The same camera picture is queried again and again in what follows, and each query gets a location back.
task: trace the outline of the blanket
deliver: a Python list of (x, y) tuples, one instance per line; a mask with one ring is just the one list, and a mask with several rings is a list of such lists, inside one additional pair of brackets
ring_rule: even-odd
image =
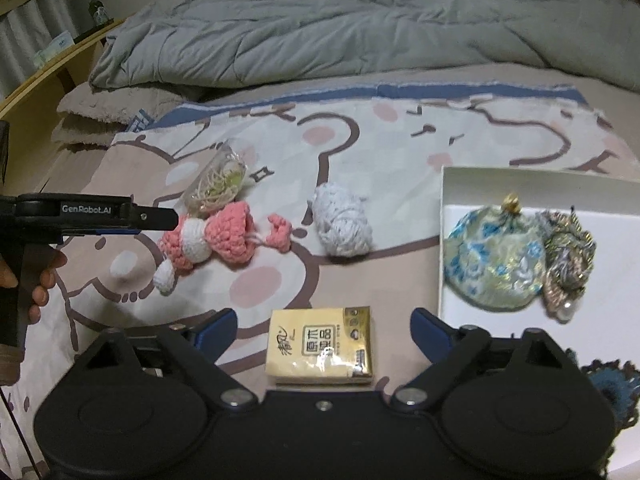
[(284, 80), (517, 62), (640, 84), (640, 8), (626, 0), (177, 0), (107, 37), (97, 88)]
[[(385, 91), (392, 93), (391, 87)], [(402, 87), (396, 99), (296, 102), (292, 96), (288, 102), (224, 108), (167, 128), (119, 133), (85, 193), (133, 195), (141, 205), (172, 206), (217, 143), (232, 138), (250, 166), (242, 198), (258, 228), (268, 228), (271, 212), (291, 220), (292, 250), (258, 248), (241, 269), (214, 258), (164, 297), (152, 286), (162, 261), (160, 233), (66, 239), (62, 250), (69, 263), (58, 271), (42, 320), (28, 331), (22, 379), (5, 390), (36, 460), (41, 455), (31, 430), (34, 412), (74, 355), (110, 326), (150, 335), (159, 325), (192, 326), (232, 307), (238, 338), (218, 365), (261, 395), (269, 386), (264, 359), (274, 309), (370, 305), (372, 387), (388, 396), (423, 370), (428, 362), (411, 341), (409, 316), (416, 306), (437, 308), (443, 166), (640, 178), (638, 161), (606, 117), (568, 97), (575, 90), (511, 89), (526, 97), (499, 92), (507, 93), (504, 86), (489, 85), (466, 96), (450, 90), (458, 94), (451, 98), (407, 98)], [(326, 256), (308, 209), (315, 186), (329, 180), (366, 198), (375, 247), (355, 263)], [(20, 478), (28, 460), (6, 414), (0, 414), (0, 440)]]

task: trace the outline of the pillow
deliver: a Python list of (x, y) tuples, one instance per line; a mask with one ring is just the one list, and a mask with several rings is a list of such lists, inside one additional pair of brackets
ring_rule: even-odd
[(158, 120), (185, 101), (195, 101), (201, 88), (140, 85), (115, 90), (93, 90), (84, 82), (65, 95), (58, 113), (75, 114), (101, 123), (129, 124), (139, 110)]
[(125, 129), (120, 123), (102, 123), (87, 117), (68, 114), (51, 133), (52, 142), (110, 146), (113, 137)]

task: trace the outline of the pink crochet bow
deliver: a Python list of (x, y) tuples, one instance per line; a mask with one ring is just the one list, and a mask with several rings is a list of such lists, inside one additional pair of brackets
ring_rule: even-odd
[(281, 253), (291, 246), (291, 222), (280, 215), (268, 216), (271, 233), (262, 240), (255, 230), (247, 202), (232, 202), (206, 220), (180, 217), (178, 226), (164, 233), (158, 247), (166, 260), (154, 275), (154, 284), (169, 293), (175, 283), (175, 271), (188, 273), (194, 264), (207, 260), (212, 253), (230, 264), (245, 264), (258, 245), (277, 249)]

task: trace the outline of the gray curtain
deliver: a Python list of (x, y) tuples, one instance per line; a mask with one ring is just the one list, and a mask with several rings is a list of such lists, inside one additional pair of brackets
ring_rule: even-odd
[(78, 36), (69, 0), (29, 0), (0, 16), (0, 100), (35, 72), (34, 54), (65, 30)]

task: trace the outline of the human hand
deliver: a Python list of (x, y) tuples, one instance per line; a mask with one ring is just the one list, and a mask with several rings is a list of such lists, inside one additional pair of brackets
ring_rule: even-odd
[[(31, 324), (39, 322), (40, 307), (45, 306), (49, 301), (48, 289), (56, 285), (56, 277), (53, 275), (53, 270), (65, 264), (65, 254), (57, 251), (49, 268), (42, 271), (40, 275), (40, 285), (34, 288), (31, 294), (34, 303), (29, 309), (29, 322)], [(0, 260), (0, 286), (2, 288), (14, 288), (14, 286), (18, 286), (18, 280), (4, 260)]]

